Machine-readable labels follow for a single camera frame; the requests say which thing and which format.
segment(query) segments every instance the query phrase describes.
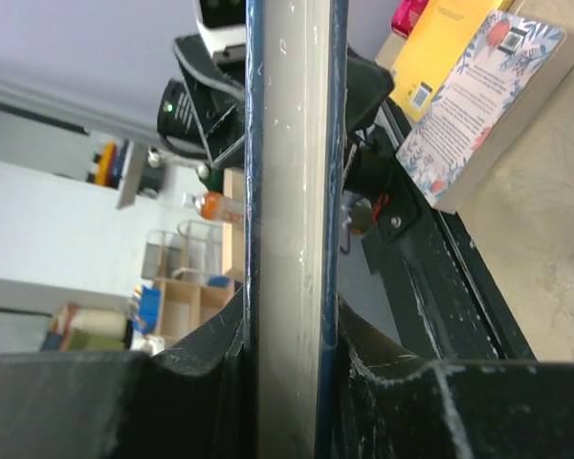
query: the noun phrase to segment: floral pattern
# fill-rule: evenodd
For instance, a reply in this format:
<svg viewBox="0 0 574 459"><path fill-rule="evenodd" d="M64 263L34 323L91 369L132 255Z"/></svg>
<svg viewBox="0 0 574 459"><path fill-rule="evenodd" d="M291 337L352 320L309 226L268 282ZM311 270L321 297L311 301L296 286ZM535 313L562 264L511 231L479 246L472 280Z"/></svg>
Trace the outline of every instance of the floral pattern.
<svg viewBox="0 0 574 459"><path fill-rule="evenodd" d="M502 51L512 30L524 35L513 53ZM415 124L398 150L396 158L431 205L440 199L459 177L468 160L487 139L502 114L512 105L529 79L552 54L564 32L554 26L524 19L504 11L492 11L483 21L453 70L438 89L425 115ZM482 71L499 81L492 89L476 75ZM464 94L491 99L486 112ZM467 128L462 110L473 119L483 119L478 128ZM442 122L451 120L466 142L445 142L451 151L439 152L437 137Z"/></svg>

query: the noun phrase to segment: wooden organizer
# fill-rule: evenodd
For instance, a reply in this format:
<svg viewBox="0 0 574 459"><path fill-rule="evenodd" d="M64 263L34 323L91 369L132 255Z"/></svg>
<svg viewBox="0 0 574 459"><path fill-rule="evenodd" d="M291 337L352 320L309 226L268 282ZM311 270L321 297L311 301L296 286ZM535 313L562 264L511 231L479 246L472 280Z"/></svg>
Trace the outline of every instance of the wooden organizer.
<svg viewBox="0 0 574 459"><path fill-rule="evenodd" d="M174 344L223 309L228 291L208 285L158 279L153 287L162 292L154 335Z"/></svg>

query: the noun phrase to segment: book cover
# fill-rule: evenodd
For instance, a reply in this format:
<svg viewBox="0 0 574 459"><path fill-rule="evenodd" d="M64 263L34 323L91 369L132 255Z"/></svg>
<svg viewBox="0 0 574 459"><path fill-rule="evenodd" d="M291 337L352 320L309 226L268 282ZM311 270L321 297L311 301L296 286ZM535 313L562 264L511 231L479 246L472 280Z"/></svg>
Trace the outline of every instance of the book cover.
<svg viewBox="0 0 574 459"><path fill-rule="evenodd" d="M512 0L430 0L390 71L391 99L419 121L489 11Z"/></svg>
<svg viewBox="0 0 574 459"><path fill-rule="evenodd" d="M413 126L396 154L431 206L456 210L455 203L460 204L462 197L453 199L449 205L439 202L465 169L470 168L477 157L476 151L494 133L502 116L516 104L524 88L559 48L564 37L562 29L503 11L493 11L483 21L438 88L428 111ZM533 97L541 98L542 104L573 65L574 57L570 57L564 69L560 63L554 66L557 68L551 72L553 84L544 84L541 80ZM534 113L523 111L515 120L526 122L526 115L531 118ZM513 129L506 136L506 142L518 133ZM501 154L482 153L478 176Z"/></svg>

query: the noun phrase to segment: white floral book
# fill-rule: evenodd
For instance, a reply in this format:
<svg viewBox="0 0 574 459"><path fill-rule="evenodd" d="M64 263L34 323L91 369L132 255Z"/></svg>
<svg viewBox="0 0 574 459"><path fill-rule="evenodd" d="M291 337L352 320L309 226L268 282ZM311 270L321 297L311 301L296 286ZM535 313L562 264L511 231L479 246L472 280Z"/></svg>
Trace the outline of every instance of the white floral book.
<svg viewBox="0 0 574 459"><path fill-rule="evenodd" d="M430 205L455 213L574 66L574 35L489 13L396 157Z"/></svg>

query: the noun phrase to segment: barcode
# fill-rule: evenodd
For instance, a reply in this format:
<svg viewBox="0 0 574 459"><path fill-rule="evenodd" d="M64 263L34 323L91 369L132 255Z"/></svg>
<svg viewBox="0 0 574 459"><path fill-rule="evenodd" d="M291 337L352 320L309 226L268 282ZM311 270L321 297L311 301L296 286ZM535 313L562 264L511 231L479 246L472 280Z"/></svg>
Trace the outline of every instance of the barcode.
<svg viewBox="0 0 574 459"><path fill-rule="evenodd" d="M425 83L421 83L419 85L419 89L417 89L414 98L412 98L412 102L410 103L414 108L417 110L421 110L425 105L425 102L428 101L428 97L431 94L431 87Z"/></svg>
<svg viewBox="0 0 574 459"><path fill-rule="evenodd" d="M504 41L501 42L501 47L513 53L519 47L522 39L523 35L520 33L510 32L506 35Z"/></svg>

